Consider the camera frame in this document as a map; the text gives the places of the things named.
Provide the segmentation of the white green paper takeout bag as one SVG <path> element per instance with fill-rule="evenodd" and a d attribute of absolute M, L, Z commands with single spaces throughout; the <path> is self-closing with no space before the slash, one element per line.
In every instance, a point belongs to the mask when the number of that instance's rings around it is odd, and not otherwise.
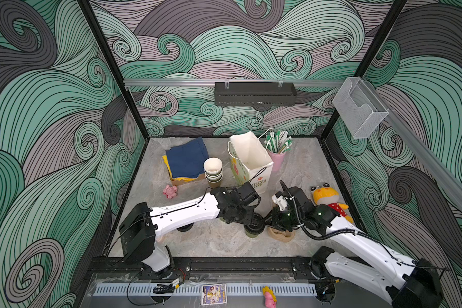
<path fill-rule="evenodd" d="M 258 194 L 264 194 L 270 181 L 273 160 L 253 132 L 229 137 L 231 171 L 239 185 L 246 182 Z"/>

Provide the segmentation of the stack of paper cups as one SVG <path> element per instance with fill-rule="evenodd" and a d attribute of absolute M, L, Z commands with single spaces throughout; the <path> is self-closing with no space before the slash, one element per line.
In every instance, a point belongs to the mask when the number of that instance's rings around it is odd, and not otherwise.
<path fill-rule="evenodd" d="M 220 159 L 211 157 L 204 162 L 205 178 L 209 187 L 217 188 L 222 183 L 223 163 Z"/>

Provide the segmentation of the brown cardboard napkin box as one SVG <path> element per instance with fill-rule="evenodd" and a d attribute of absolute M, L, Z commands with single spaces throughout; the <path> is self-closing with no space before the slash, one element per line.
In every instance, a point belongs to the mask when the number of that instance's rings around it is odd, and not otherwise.
<path fill-rule="evenodd" d="M 191 182 L 196 182 L 199 180 L 205 180 L 205 175 L 201 174 L 196 178 L 187 178 L 187 177 L 178 177 L 178 178 L 171 178 L 172 186 L 182 186 Z"/>

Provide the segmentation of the yellow napkin stack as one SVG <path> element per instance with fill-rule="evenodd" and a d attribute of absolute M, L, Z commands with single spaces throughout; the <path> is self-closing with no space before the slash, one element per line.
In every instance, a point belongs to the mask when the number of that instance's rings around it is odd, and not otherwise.
<path fill-rule="evenodd" d="M 177 178 L 173 178 L 173 174 L 172 174 L 172 172 L 171 172 L 171 168 L 170 168 L 170 166 L 169 166 L 169 162 L 168 162 L 167 156 L 166 156 L 166 155 L 163 155 L 163 156 L 162 156 L 162 159 L 163 159 L 163 161 L 164 161 L 164 164 L 165 164 L 166 167 L 167 167 L 168 174 L 169 174 L 169 178 L 170 178 L 171 181 L 173 181 L 173 182 L 178 182 L 178 181 L 180 181 L 180 182 L 192 182 L 192 181 L 198 179 L 199 176 L 197 176 L 196 178 L 189 178 L 189 177 L 177 177 Z"/>

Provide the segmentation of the pink metal straw bucket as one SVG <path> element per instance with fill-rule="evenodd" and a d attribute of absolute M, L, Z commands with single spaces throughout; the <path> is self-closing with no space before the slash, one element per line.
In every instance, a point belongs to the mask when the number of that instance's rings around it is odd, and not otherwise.
<path fill-rule="evenodd" d="M 273 162 L 272 172 L 280 171 L 282 168 L 283 161 L 286 157 L 286 153 L 273 153 L 269 150 L 267 150 L 267 152 Z"/>

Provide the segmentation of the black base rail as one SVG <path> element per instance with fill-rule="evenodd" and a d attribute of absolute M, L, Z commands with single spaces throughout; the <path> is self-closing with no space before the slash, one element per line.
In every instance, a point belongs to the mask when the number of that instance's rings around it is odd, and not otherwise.
<path fill-rule="evenodd" d="M 127 274 L 142 272 L 144 278 L 166 278 L 172 274 L 186 279 L 203 275 L 284 275 L 295 280 L 314 281 L 308 257 L 174 257 L 172 263 L 154 272 L 143 263 L 128 264 L 120 257 L 96 257 L 88 268 L 89 273 Z"/>

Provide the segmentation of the brown pulp cup carrier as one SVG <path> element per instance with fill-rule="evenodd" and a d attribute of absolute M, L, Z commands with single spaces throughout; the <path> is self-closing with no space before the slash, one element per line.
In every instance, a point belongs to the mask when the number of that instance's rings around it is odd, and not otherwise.
<path fill-rule="evenodd" d="M 268 227 L 267 228 L 268 235 L 276 241 L 280 241 L 283 243 L 288 243 L 292 241 L 295 237 L 296 231 L 279 231 L 277 229 Z"/>

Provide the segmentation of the pink yellow small toy figure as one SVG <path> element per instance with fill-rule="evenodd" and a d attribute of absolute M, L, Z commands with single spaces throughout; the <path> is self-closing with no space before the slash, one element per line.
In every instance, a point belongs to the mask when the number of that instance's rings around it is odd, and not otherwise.
<path fill-rule="evenodd" d="M 276 308 L 277 307 L 277 298 L 273 293 L 273 290 L 265 286 L 263 287 L 263 295 L 264 295 L 264 305 L 266 308 Z"/>

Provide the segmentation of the navy blue napkin stack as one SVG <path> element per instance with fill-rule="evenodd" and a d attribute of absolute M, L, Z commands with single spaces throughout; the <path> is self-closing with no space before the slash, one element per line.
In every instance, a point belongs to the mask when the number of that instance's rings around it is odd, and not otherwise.
<path fill-rule="evenodd" d="M 198 178 L 204 173 L 204 162 L 209 159 L 204 140 L 199 137 L 166 151 L 173 178 Z"/>

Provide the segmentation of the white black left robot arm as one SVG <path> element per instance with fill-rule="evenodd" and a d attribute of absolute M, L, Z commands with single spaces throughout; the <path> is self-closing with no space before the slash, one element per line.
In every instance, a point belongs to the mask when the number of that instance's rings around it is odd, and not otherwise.
<path fill-rule="evenodd" d="M 119 226 L 119 239 L 126 264 L 142 264 L 159 273 L 173 267 L 169 248 L 160 239 L 179 228 L 196 222 L 223 219 L 225 223 L 250 225 L 261 197 L 251 183 L 239 187 L 207 188 L 190 201 L 165 207 L 134 206 Z"/>

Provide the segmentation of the clear acrylic wall holder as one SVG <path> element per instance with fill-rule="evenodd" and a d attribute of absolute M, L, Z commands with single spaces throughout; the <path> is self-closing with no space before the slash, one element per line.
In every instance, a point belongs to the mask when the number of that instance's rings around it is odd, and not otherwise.
<path fill-rule="evenodd" d="M 332 102 L 354 139 L 369 138 L 389 114 L 375 87 L 360 77 L 347 78 Z"/>

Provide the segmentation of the black wall shelf tray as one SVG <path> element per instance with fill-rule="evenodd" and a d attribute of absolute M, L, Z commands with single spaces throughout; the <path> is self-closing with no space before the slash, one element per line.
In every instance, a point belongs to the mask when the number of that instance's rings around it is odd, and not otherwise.
<path fill-rule="evenodd" d="M 214 86 L 214 102 L 221 107 L 293 106 L 298 93 L 293 83 L 224 83 Z"/>

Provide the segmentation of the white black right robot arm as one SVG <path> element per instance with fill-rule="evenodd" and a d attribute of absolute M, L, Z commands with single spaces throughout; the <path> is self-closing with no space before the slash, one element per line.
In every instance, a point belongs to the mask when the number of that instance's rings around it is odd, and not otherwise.
<path fill-rule="evenodd" d="M 439 307 L 444 299 L 440 276 L 445 271 L 425 259 L 414 260 L 361 231 L 328 184 L 311 188 L 312 197 L 299 187 L 284 187 L 272 196 L 274 207 L 265 218 L 279 232 L 302 230 L 315 241 L 333 240 L 354 253 L 346 257 L 322 246 L 310 258 L 318 279 L 318 300 L 335 296 L 338 280 L 349 281 L 387 301 L 392 307 Z"/>

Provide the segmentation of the black coffee cup lid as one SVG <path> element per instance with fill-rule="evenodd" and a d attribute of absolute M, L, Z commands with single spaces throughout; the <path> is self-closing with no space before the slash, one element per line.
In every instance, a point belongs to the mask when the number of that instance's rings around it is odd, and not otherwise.
<path fill-rule="evenodd" d="M 264 231 L 265 226 L 264 218 L 260 214 L 254 213 L 252 221 L 250 224 L 245 225 L 244 229 L 245 231 L 247 230 L 249 232 L 261 234 Z"/>
<path fill-rule="evenodd" d="M 193 226 L 194 226 L 194 224 L 193 224 L 193 223 L 190 223 L 190 224 L 185 225 L 185 226 L 183 226 L 183 227 L 177 228 L 177 231 L 179 231 L 179 232 L 188 232 L 188 231 L 190 231 L 190 230 L 193 228 Z"/>

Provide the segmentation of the aluminium wall rail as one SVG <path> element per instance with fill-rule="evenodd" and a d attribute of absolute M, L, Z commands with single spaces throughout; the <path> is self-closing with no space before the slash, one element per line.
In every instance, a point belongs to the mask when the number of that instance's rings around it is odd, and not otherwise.
<path fill-rule="evenodd" d="M 297 87 L 340 87 L 344 80 L 245 80 L 245 79 L 124 79 L 127 87 L 214 87 L 216 83 L 224 83 L 228 87 L 231 83 L 273 83 L 282 86 L 293 83 Z"/>

